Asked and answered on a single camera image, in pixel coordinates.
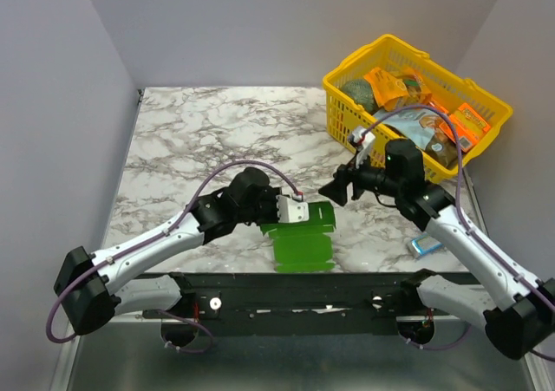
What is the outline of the green paper box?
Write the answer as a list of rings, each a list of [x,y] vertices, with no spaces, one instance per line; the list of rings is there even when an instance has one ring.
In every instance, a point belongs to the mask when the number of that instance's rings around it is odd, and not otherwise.
[[[310,202],[309,219],[291,224],[260,226],[272,242],[277,273],[330,271],[335,263],[330,234],[336,229],[334,207],[329,201]]]

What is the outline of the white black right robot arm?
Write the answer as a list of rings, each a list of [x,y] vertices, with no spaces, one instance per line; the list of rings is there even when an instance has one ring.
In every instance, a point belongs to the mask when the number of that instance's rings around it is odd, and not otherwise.
[[[442,186],[424,177],[421,150],[410,140],[385,146],[385,166],[370,165],[362,151],[340,165],[319,194],[340,206],[365,192],[394,199],[395,208],[421,231],[438,240],[484,288],[477,293],[420,270],[399,293],[411,314],[442,310],[485,332],[505,357],[519,360],[554,332],[554,281],[540,280],[513,261],[462,211]]]

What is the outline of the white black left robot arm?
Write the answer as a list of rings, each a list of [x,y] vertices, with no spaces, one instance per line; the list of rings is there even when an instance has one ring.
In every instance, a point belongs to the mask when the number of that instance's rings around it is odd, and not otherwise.
[[[122,306],[121,288],[155,265],[225,237],[237,225],[277,222],[282,193],[265,172],[248,166],[228,186],[208,194],[197,189],[182,212],[136,238],[91,253],[74,248],[55,279],[57,299],[47,321],[62,309],[75,335],[98,330]]]

